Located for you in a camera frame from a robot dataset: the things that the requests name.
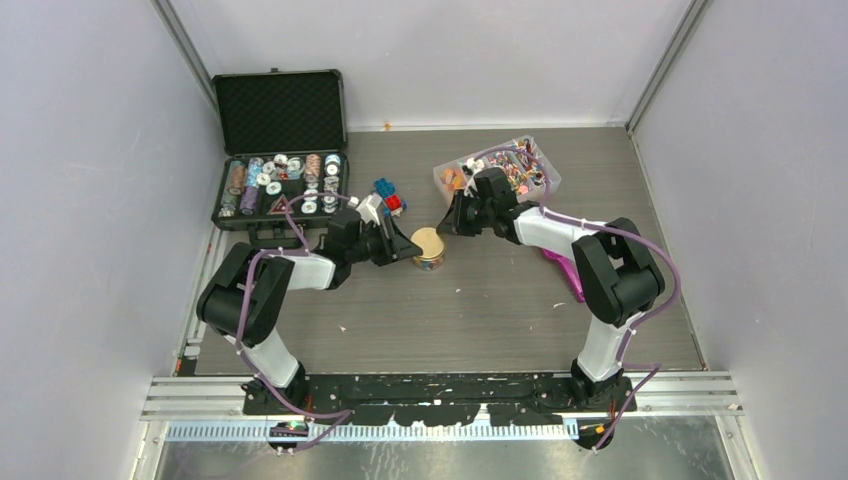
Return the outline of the gold jar lid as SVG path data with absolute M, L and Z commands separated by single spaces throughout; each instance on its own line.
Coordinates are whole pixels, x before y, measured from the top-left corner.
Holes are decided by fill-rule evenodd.
M 413 257 L 416 261 L 434 261 L 443 257 L 445 244 L 434 227 L 422 227 L 416 230 L 411 241 L 421 252 Z

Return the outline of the clear plastic jar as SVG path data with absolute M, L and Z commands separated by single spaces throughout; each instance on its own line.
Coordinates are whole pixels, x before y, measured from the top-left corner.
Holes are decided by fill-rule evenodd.
M 444 253 L 426 256 L 417 255 L 413 257 L 414 265 L 423 271 L 433 271 L 440 268 L 444 264 Z

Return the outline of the magenta plastic scoop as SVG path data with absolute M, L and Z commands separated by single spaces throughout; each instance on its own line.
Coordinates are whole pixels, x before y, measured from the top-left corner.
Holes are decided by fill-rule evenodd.
M 546 259 L 552 261 L 560 268 L 575 299 L 580 303 L 584 303 L 584 290 L 577 268 L 573 261 L 567 258 L 566 256 L 557 254 L 550 250 L 542 249 L 541 252 Z

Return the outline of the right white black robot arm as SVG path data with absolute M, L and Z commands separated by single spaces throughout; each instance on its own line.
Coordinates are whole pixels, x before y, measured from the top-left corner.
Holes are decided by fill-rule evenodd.
M 635 224 L 620 217 L 597 223 L 558 215 L 534 201 L 519 201 L 505 173 L 477 173 L 470 188 L 454 193 L 436 230 L 473 237 L 490 229 L 517 245 L 570 260 L 591 313 L 584 346 L 573 361 L 567 388 L 574 403 L 596 410 L 622 376 L 626 331 L 653 307 L 665 279 Z

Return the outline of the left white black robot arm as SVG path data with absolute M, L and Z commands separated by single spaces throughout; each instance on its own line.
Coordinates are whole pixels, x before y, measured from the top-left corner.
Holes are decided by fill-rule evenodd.
M 378 267 L 423 253 L 389 215 L 344 208 L 334 213 L 318 248 L 284 253 L 234 245 L 197 301 L 200 321 L 233 342 L 237 353 L 270 384 L 268 400 L 280 412 L 298 412 L 307 398 L 305 367 L 285 346 L 277 322 L 285 296 L 333 290 L 357 263 Z

